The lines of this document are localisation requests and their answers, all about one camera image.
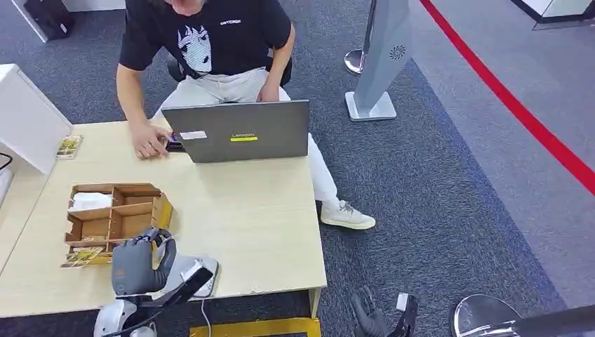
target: gray laptop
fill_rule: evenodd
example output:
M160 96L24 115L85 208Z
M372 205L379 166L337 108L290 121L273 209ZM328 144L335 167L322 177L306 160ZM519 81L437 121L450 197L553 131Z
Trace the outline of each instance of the gray laptop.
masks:
M162 111L195 163L308 154L308 100L225 103Z

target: white pants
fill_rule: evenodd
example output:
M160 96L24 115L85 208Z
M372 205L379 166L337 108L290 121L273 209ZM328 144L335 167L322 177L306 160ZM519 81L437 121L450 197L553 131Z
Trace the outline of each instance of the white pants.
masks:
M162 117L162 107L191 107L213 105L224 102L255 102L269 73L265 69L254 69L242 74L206 75L200 79L186 78L167 97L153 118ZM279 99L290 100L289 95L279 88ZM318 145L308 133L308 159L314 198L327 206L338 207L337 186L330 175Z

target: gray sneaker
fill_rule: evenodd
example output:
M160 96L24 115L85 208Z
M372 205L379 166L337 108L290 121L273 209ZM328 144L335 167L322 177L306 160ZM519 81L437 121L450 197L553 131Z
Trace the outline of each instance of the gray sneaker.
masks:
M353 230L367 230L376 225L376 220L371 216L360 213L349 202L339 201L339 208L328 208L322 204L320 220L327 225L341 226Z

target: blue carpet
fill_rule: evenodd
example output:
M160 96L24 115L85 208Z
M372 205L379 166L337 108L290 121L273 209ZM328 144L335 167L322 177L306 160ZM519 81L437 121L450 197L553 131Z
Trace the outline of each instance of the blue carpet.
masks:
M461 139L426 79L411 61L389 94L398 117L354 124L344 93L356 78L343 55L363 40L368 4L282 1L298 33L293 98L311 100L311 131L319 142L340 197L377 218L365 232L321 226L328 289L319 308L325 336L350 336L351 291L367 284L395 324L400 291L420 300L417 334L448 336L449 312L468 293L488 293L523 316L560 310L552 286L488 179ZM114 69L122 12L76 16L73 36L43 46L14 9L0 5L0 62L16 62L74 123L122 119ZM18 29L7 31L5 22ZM145 77L147 111L173 90L161 53ZM215 323L306 316L303 292L209 301ZM96 312L0 320L4 336L86 336ZM203 325L199 304L168 310L160 333L187 336Z

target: man's left arm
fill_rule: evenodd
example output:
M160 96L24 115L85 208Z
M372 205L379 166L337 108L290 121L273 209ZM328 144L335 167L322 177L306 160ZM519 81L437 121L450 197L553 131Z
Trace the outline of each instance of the man's left arm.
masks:
M262 33L273 49L273 64L265 84L260 89L259 101L279 100L279 87L295 43L295 28L277 0L261 0Z
M281 78L287 67L287 63L291 58L293 44L295 42L295 29L291 25L291 31L285 46L281 48L273 48L273 65L269 71L269 76L260 90L258 96L259 101L276 102L279 100L279 87L281 85Z

